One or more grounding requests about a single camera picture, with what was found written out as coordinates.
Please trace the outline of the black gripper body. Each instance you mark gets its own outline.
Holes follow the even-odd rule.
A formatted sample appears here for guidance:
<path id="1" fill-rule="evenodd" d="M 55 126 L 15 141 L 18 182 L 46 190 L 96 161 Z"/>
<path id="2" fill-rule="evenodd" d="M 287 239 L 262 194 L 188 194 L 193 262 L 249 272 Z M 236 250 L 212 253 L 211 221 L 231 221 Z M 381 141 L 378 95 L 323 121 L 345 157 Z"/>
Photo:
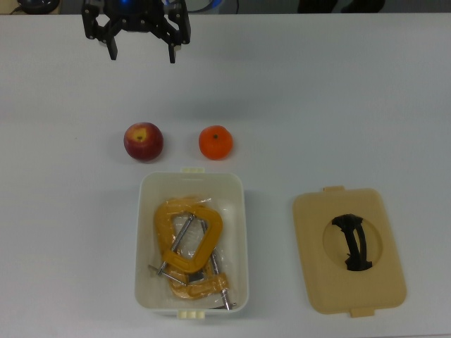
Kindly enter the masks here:
<path id="1" fill-rule="evenodd" d="M 122 18 L 126 32 L 166 34 L 166 19 L 162 1 L 110 1 L 110 8 Z"/>

